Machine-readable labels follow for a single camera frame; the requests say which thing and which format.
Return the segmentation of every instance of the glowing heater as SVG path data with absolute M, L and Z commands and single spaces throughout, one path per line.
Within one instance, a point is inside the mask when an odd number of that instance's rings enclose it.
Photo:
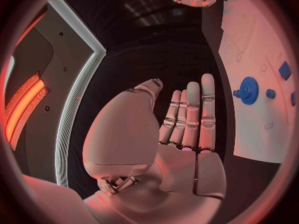
M 13 150 L 30 115 L 49 92 L 36 72 L 10 99 L 5 108 L 5 134 Z

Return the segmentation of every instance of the blue block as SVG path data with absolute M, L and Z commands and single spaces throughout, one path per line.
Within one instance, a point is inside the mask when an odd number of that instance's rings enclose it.
M 291 69 L 289 64 L 285 61 L 282 66 L 279 68 L 279 73 L 284 78 L 284 80 L 287 80 L 291 75 Z
M 292 106 L 294 106 L 296 104 L 295 91 L 291 94 L 291 101 L 292 101 Z

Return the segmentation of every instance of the blue gear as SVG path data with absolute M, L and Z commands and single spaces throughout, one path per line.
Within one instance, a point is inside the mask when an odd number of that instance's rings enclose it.
M 259 96 L 259 84 L 256 79 L 246 77 L 240 86 L 240 98 L 246 105 L 252 105 Z

